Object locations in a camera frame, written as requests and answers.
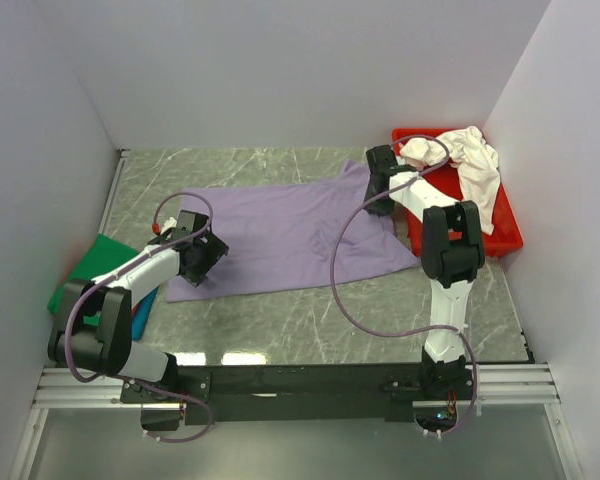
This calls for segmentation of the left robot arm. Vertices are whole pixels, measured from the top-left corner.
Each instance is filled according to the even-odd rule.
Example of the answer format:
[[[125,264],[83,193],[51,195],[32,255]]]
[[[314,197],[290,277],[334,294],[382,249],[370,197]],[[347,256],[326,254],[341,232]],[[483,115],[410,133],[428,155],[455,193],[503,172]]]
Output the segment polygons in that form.
[[[132,339],[133,310],[172,278],[199,286],[228,250],[212,232],[207,215],[181,211],[175,226],[130,261],[91,280],[65,284],[47,347],[49,359],[66,364],[69,343],[75,368],[143,380],[156,401],[173,399],[180,388],[177,361]]]

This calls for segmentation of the purple t-shirt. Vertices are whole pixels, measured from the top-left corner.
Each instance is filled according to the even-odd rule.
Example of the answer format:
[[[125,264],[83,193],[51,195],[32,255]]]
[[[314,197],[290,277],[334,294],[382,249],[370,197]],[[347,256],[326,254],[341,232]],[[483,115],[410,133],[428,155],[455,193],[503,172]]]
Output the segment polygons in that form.
[[[308,184],[193,188],[184,210],[213,210],[227,255],[194,287],[168,283],[170,303],[349,283],[418,266],[393,222],[365,211],[369,169],[347,160],[337,176]]]

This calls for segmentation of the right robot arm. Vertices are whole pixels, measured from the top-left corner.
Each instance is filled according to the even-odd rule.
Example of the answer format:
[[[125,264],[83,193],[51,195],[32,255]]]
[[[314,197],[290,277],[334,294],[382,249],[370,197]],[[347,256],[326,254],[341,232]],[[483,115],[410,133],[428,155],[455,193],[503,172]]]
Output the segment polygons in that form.
[[[420,261],[431,283],[430,325],[424,358],[434,365],[421,371],[424,395],[440,399],[454,386],[444,365],[464,356],[458,332],[465,325],[469,293],[485,253],[477,205],[456,200],[435,188],[409,165],[398,163],[388,145],[366,151],[370,171],[365,210],[389,216],[399,204],[421,223]]]

